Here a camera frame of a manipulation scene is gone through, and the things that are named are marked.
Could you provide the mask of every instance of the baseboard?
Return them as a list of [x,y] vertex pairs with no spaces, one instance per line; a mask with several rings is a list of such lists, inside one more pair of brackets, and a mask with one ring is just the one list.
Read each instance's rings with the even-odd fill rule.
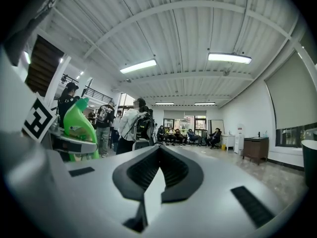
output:
[[271,159],[267,159],[267,161],[272,162],[274,164],[278,164],[280,166],[285,166],[287,168],[291,168],[291,169],[295,169],[295,170],[299,170],[299,171],[304,171],[303,167],[299,167],[296,165],[292,165],[292,164],[288,164],[288,163],[284,163],[284,162],[280,162],[280,161],[275,161],[275,160],[271,160]]

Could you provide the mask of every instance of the floor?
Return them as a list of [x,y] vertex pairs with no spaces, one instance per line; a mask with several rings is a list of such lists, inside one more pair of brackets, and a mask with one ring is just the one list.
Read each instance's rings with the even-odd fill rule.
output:
[[[171,149],[173,149],[173,147],[179,146],[168,146],[168,148]],[[210,149],[206,146],[185,145],[181,147],[198,154],[216,157],[240,167],[274,191],[286,205],[292,203],[307,189],[303,171],[265,161],[262,161],[258,166],[256,163],[250,162],[248,158],[243,160],[241,156],[238,156],[231,149],[227,153],[221,149]],[[115,154],[113,148],[108,148],[108,154],[110,156]]]

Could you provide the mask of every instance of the balcony railing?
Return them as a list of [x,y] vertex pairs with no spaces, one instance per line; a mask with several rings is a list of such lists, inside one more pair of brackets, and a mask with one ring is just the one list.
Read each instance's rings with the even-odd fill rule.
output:
[[[75,84],[78,84],[77,80],[75,80],[75,79],[73,79],[73,78],[71,78],[71,77],[69,77],[68,75],[65,75],[65,74],[63,74],[63,77],[60,79],[60,82],[61,82],[61,84],[65,85],[65,86],[68,83],[70,83],[70,82],[74,82]],[[93,97],[93,98],[95,98],[97,100],[106,102],[106,103],[108,103],[110,100],[112,100],[111,97],[109,97],[109,96],[107,96],[105,94],[102,94],[102,93],[100,93],[100,92],[98,92],[98,91],[96,91],[96,90],[94,90],[94,89],[92,89],[92,88],[90,88],[88,86],[85,86],[85,89],[83,91],[83,95],[84,94],[86,94],[87,96]]]

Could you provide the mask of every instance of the rectangular light fixture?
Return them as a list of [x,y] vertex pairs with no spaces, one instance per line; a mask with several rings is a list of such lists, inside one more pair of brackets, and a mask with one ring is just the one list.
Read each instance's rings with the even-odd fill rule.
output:
[[252,58],[240,56],[240,55],[224,54],[224,53],[209,53],[208,60],[209,61],[233,61],[233,62],[249,64],[252,61]]
[[156,105],[174,105],[174,102],[155,102]]
[[214,105],[215,102],[196,102],[195,105]]
[[30,64],[31,60],[30,60],[29,54],[26,51],[24,51],[24,56],[25,56],[27,63]]
[[152,59],[152,60],[149,60],[149,61],[138,63],[138,64],[130,66],[130,67],[126,67],[124,69],[121,69],[120,71],[123,74],[126,74],[128,72],[132,72],[134,70],[138,70],[138,69],[143,69],[143,68],[146,68],[146,67],[154,66],[156,64],[157,64],[157,62],[154,59]]

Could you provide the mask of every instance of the brown cabinet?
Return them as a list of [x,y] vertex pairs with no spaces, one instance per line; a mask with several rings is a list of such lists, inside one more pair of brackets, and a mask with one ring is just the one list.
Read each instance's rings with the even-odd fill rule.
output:
[[268,137],[263,138],[245,138],[244,139],[244,150],[243,159],[248,157],[256,159],[257,163],[260,163],[261,158],[267,160],[268,156]]

